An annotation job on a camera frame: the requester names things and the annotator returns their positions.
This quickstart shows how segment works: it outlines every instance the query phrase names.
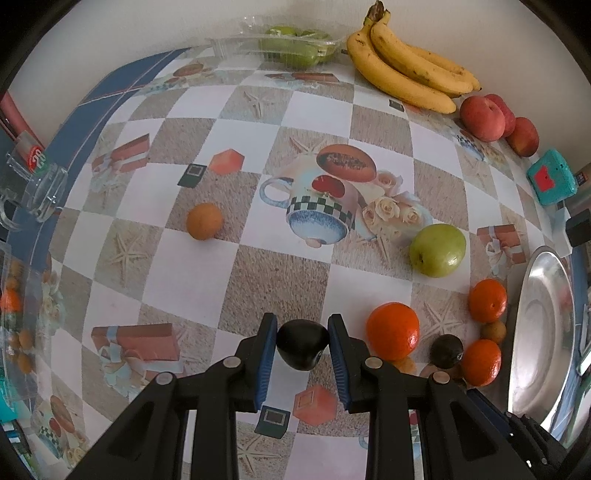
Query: banana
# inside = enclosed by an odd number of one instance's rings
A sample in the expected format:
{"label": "banana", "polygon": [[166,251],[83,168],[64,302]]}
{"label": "banana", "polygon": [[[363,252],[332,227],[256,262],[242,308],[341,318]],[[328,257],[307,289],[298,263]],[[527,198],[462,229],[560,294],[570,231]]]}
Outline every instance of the banana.
{"label": "banana", "polygon": [[371,41],[386,63],[407,77],[449,96],[457,97],[472,91],[472,84],[460,75],[425,60],[408,48],[387,26],[389,17],[390,12],[386,10],[371,29]]}
{"label": "banana", "polygon": [[384,5],[376,1],[368,11],[363,28],[347,39],[347,51],[359,73],[383,92],[421,108],[453,113],[456,104],[444,93],[411,80],[386,65],[372,47],[372,26],[382,17]]}
{"label": "banana", "polygon": [[425,60],[430,61],[431,63],[441,67],[442,69],[446,69],[448,72],[452,72],[458,74],[460,77],[464,78],[465,81],[470,82],[472,84],[473,90],[482,90],[480,86],[480,82],[472,72],[466,70],[464,67],[458,65],[457,63],[442,57],[441,55],[437,55],[432,51],[425,50],[420,47],[413,47],[412,45],[407,45],[411,51],[417,54],[419,57],[424,58]]}

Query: teal box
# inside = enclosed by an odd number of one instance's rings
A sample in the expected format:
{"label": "teal box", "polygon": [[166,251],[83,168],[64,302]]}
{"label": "teal box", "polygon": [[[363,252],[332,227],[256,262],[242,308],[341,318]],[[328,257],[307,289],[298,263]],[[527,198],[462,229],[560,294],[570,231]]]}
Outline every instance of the teal box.
{"label": "teal box", "polygon": [[553,148],[527,170],[527,178],[542,205],[558,203],[577,193],[577,182],[569,165]]}

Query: black fruit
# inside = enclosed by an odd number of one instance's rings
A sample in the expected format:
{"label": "black fruit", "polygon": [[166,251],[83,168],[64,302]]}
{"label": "black fruit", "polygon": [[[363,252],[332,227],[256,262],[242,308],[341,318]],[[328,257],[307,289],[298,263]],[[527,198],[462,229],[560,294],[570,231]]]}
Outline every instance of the black fruit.
{"label": "black fruit", "polygon": [[296,370],[312,370],[328,344],[328,330],[310,320],[290,320],[277,332],[277,351]]}
{"label": "black fruit", "polygon": [[435,339],[429,351],[431,363],[437,368],[448,369],[456,365],[464,355],[462,341],[446,333]]}

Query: silver tray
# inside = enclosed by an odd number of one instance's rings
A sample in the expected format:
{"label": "silver tray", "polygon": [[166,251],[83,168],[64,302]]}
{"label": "silver tray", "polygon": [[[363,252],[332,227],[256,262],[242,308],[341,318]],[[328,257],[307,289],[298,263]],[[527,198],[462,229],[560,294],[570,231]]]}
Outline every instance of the silver tray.
{"label": "silver tray", "polygon": [[528,414],[548,429],[574,349],[569,277],[548,247],[539,247],[530,259],[518,308],[507,318],[507,340],[503,346],[503,369],[509,383],[507,410],[519,416]]}

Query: red peach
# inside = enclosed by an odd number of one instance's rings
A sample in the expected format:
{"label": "red peach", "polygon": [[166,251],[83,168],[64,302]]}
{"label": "red peach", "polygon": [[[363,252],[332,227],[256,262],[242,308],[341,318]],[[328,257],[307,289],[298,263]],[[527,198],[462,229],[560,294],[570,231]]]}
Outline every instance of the red peach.
{"label": "red peach", "polygon": [[474,95],[464,100],[460,117],[468,131],[483,142],[499,140],[505,131],[505,115],[485,97]]}
{"label": "red peach", "polygon": [[507,137],[507,143],[520,157],[530,157],[540,146],[540,136],[528,118],[518,116],[515,119],[515,130]]}
{"label": "red peach", "polygon": [[505,131],[503,132],[503,138],[508,137],[513,133],[513,130],[515,129],[515,115],[513,114],[511,109],[507,107],[505,101],[498,95],[495,95],[494,93],[489,93],[484,97],[488,98],[491,102],[495,102],[497,107],[499,107],[501,109],[501,112],[503,112],[503,115],[505,115]]}

